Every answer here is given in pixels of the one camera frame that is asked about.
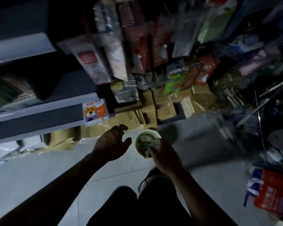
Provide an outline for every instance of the person's left hand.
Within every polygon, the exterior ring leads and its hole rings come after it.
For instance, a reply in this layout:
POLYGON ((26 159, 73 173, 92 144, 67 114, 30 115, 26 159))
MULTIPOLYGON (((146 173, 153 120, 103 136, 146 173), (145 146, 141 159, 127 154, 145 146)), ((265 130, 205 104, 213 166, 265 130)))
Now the person's left hand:
POLYGON ((124 130, 128 130, 128 127, 121 124, 105 132, 97 140, 91 154, 104 164, 124 155, 132 144, 131 138, 127 138, 124 142, 122 141, 124 130))

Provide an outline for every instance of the black sneaker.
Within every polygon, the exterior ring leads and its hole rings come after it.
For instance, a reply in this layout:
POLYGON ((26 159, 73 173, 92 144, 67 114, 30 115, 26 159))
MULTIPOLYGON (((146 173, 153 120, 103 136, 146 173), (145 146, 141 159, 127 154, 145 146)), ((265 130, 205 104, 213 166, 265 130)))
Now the black sneaker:
POLYGON ((146 186, 155 178, 167 177, 163 172, 161 172, 157 167, 150 170, 147 177, 139 185, 139 193, 141 193, 146 186))

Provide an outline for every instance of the floor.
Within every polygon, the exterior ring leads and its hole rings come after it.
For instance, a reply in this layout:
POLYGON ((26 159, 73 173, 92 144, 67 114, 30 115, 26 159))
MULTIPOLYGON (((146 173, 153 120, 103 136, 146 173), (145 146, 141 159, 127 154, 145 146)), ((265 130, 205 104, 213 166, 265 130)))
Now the floor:
MULTIPOLYGON (((138 133, 127 133, 124 138, 134 140, 138 133)), ((254 207, 251 200, 247 208, 242 206, 245 195, 243 163, 226 151, 219 133, 208 121, 192 117, 161 125, 159 133, 173 144, 183 165, 239 226, 273 225, 267 213, 254 207)), ((80 144, 73 151, 24 156, 0 164, 0 217, 80 161, 93 146, 94 142, 80 144)), ((134 146, 133 141, 124 156, 107 163, 94 174, 60 226, 85 226, 120 185, 127 185, 137 192, 154 163, 152 159, 142 158, 134 146)), ((186 208, 179 192, 178 197, 186 208)))

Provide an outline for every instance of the cartoon bear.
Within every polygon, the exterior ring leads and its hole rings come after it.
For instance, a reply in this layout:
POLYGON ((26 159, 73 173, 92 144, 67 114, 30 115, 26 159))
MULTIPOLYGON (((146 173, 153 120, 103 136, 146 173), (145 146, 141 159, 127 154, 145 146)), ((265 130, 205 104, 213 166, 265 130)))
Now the cartoon bear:
POLYGON ((95 106, 89 108, 86 107, 84 109, 84 113, 85 117, 88 118, 87 122, 95 120, 99 116, 98 112, 99 111, 97 111, 97 108, 95 106))

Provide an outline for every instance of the leg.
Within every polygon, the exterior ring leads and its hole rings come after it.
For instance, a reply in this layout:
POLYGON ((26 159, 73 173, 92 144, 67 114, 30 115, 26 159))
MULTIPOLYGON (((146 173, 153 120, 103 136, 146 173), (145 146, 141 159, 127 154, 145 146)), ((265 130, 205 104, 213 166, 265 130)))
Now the leg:
POLYGON ((90 218, 87 226, 110 222, 132 223, 137 213, 136 193, 128 186, 120 186, 90 218))
POLYGON ((174 184, 165 176, 154 176, 139 195, 140 208, 143 216, 159 222, 181 222, 191 224, 192 218, 177 198, 174 184))

